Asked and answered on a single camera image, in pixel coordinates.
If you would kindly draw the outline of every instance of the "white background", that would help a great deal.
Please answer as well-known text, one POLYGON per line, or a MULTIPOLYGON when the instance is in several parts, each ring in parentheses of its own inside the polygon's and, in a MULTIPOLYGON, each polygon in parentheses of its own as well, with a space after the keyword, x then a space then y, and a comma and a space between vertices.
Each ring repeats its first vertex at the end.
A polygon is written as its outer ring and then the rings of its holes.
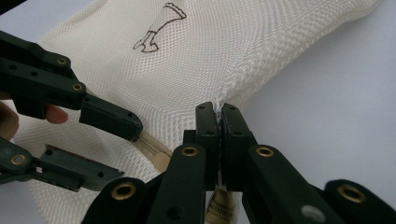
MULTIPOLYGON (((37 41, 91 0, 29 0, 0 30, 37 41)), ((358 182, 396 208, 396 1, 325 36, 244 110, 259 143, 277 147, 319 188, 358 182)), ((0 223, 44 223, 26 183, 0 186, 0 223)), ((248 223, 241 217, 240 223, 248 223)))

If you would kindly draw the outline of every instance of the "white mesh bag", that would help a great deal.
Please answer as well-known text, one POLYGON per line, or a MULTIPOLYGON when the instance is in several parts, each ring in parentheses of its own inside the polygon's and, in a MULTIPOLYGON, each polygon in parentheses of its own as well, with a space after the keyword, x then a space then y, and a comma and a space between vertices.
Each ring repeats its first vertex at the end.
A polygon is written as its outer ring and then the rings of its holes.
MULTIPOLYGON (((79 80, 99 97, 134 111, 144 135, 170 155, 183 130, 194 129, 198 104, 211 101, 217 111, 224 102, 243 108, 291 60, 378 2, 95 1, 39 44, 69 57, 79 80)), ((21 118, 16 143, 35 156, 51 144, 144 181, 159 173, 135 145, 79 124, 76 111, 68 113, 63 125, 21 118)), ((97 195, 37 181, 31 186, 48 223, 79 223, 97 195)))

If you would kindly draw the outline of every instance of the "drawing on bag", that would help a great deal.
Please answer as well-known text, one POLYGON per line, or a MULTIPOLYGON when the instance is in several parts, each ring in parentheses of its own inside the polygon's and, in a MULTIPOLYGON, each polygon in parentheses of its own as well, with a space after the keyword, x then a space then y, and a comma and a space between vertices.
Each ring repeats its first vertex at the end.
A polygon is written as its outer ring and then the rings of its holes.
POLYGON ((154 37, 158 34, 163 27, 173 21, 180 21, 187 18, 186 13, 173 3, 166 3, 163 6, 160 16, 151 25, 148 32, 143 39, 137 41, 134 49, 140 49, 142 52, 155 52, 159 49, 154 37))

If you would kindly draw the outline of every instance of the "black line drawing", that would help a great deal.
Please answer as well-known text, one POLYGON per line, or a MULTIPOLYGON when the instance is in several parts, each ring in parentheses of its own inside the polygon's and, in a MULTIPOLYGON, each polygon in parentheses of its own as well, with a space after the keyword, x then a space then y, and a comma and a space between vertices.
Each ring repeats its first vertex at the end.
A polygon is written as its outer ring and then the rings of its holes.
POLYGON ((160 16, 150 26, 148 32, 143 39, 137 41, 134 45, 134 49, 140 49, 142 52, 155 52, 159 49, 157 43, 154 41, 154 37, 158 34, 163 27, 173 21, 180 21, 187 18, 186 13, 173 3, 166 3, 163 6, 160 16))

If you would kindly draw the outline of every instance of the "brass rivet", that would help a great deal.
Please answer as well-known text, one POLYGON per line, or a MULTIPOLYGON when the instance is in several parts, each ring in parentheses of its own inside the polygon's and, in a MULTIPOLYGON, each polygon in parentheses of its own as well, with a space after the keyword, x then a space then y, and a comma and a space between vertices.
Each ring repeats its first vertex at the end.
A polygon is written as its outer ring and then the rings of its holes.
POLYGON ((76 83, 76 84, 73 85, 73 90, 81 91, 82 90, 82 86, 79 83, 76 83))
POLYGON ((11 163, 14 165, 22 165, 26 162, 26 157, 22 154, 15 155, 11 158, 11 163))
POLYGON ((123 201, 131 198, 136 193, 136 187, 131 182, 125 182, 117 185, 111 191, 111 197, 117 201, 123 201))
POLYGON ((353 203, 364 203, 366 201, 366 195, 363 194, 359 189, 350 186, 342 185, 338 187, 338 193, 344 198, 352 201, 353 203))
POLYGON ((67 60, 65 58, 59 58, 56 62, 61 65, 67 64, 67 60))
POLYGON ((195 147, 185 147, 181 150, 181 154, 185 156, 196 156, 198 154, 198 149, 195 147))
POLYGON ((274 156, 274 151, 268 147, 258 147, 256 149, 257 154, 261 155, 262 157, 272 157, 274 156))

